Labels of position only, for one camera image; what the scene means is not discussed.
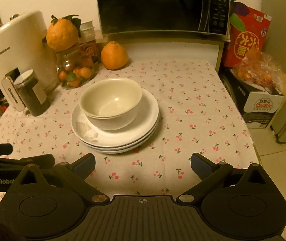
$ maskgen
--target jar of tangerines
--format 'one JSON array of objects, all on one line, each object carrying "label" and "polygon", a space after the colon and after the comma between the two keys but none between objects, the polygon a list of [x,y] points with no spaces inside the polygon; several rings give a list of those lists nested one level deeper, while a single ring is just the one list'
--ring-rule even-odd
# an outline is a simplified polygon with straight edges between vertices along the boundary
[{"label": "jar of tangerines", "polygon": [[80,87],[95,76],[91,56],[81,54],[79,43],[57,53],[57,76],[64,89]]}]

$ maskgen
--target robotic device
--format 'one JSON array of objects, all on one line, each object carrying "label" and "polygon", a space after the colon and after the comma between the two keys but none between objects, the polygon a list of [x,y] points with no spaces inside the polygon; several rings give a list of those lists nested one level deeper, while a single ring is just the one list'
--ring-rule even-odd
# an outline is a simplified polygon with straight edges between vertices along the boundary
[{"label": "robotic device", "polygon": [[259,164],[234,169],[194,153],[191,168],[202,181],[175,201],[110,200],[84,181],[94,168],[92,154],[57,165],[51,155],[0,158],[0,191],[7,191],[0,221],[27,240],[283,240],[286,201]]}]

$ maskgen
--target stack of bowls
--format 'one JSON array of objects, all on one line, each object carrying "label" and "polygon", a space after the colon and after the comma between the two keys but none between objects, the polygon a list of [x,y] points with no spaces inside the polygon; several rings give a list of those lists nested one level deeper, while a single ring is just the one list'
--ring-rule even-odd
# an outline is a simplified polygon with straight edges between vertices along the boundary
[{"label": "stack of bowls", "polygon": [[148,91],[130,79],[99,81],[81,95],[72,128],[90,148],[106,154],[134,149],[157,128],[159,108]]}]

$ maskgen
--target microwave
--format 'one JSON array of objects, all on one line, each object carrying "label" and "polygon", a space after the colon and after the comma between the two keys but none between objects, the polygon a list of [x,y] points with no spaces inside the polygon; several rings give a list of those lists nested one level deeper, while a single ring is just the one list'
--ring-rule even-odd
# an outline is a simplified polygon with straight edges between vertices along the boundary
[{"label": "microwave", "polygon": [[230,0],[97,0],[103,34],[134,31],[227,33]]}]

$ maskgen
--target cherry print tablecloth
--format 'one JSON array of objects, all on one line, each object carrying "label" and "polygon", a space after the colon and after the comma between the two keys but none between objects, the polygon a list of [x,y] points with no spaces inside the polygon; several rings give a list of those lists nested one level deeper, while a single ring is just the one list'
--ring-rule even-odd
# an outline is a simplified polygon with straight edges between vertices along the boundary
[{"label": "cherry print tablecloth", "polygon": [[[145,144],[118,155],[92,151],[70,125],[82,91],[111,77],[138,82],[157,99],[162,116],[158,130]],[[0,143],[14,147],[6,158],[53,154],[56,163],[71,163],[93,153],[96,169],[86,181],[111,198],[114,194],[171,194],[176,198],[200,181],[190,167],[194,152],[236,168],[258,162],[247,126],[208,62],[135,61],[118,71],[101,68],[85,86],[69,91],[57,88],[51,96],[52,105],[39,117],[12,107],[1,117]]]}]

